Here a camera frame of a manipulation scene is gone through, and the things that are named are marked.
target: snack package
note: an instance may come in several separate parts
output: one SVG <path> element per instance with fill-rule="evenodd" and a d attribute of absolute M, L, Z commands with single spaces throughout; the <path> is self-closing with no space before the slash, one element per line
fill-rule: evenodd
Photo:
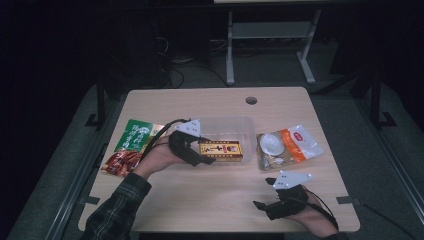
<path fill-rule="evenodd" d="M 262 170 L 282 168 L 324 153 L 302 125 L 259 134 L 257 140 L 259 165 Z"/>
<path fill-rule="evenodd" d="M 138 164 L 144 149 L 163 128 L 162 125 L 130 119 L 114 154 L 101 167 L 101 171 L 126 177 Z"/>
<path fill-rule="evenodd" d="M 215 158 L 217 162 L 241 162 L 243 152 L 239 141 L 200 141 L 200 155 Z"/>

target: person's left hand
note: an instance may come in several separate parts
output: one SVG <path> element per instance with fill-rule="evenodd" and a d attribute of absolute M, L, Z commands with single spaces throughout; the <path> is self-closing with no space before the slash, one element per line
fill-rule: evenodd
<path fill-rule="evenodd" d="M 162 171 L 172 164 L 186 163 L 171 152 L 168 141 L 168 137 L 159 138 L 155 147 L 153 147 L 147 156 L 141 160 L 133 170 L 133 173 L 147 180 L 153 173 Z"/>

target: orange label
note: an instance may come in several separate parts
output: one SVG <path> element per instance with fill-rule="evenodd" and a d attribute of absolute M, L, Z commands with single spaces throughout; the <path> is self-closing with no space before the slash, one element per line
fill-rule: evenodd
<path fill-rule="evenodd" d="M 294 160 L 297 162 L 301 162 L 303 160 L 306 160 L 305 155 L 303 155 L 302 150 L 297 146 L 297 144 L 293 141 L 290 135 L 290 131 L 288 129 L 284 129 L 280 131 L 281 133 L 281 139 L 283 139 L 284 145 L 286 146 L 287 150 L 291 153 Z"/>

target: table hole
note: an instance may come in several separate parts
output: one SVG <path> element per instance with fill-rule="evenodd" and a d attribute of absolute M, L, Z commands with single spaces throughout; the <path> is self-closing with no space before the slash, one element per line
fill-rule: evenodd
<path fill-rule="evenodd" d="M 246 103 L 249 105 L 255 105 L 257 102 L 258 102 L 258 99 L 256 99 L 255 97 L 246 98 Z"/>

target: yellow snack box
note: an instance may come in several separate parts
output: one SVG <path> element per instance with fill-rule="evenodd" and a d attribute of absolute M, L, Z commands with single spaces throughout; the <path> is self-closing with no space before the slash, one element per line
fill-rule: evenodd
<path fill-rule="evenodd" d="M 217 162 L 241 162 L 243 153 L 239 141 L 209 141 L 199 143 L 200 154 L 215 158 Z"/>

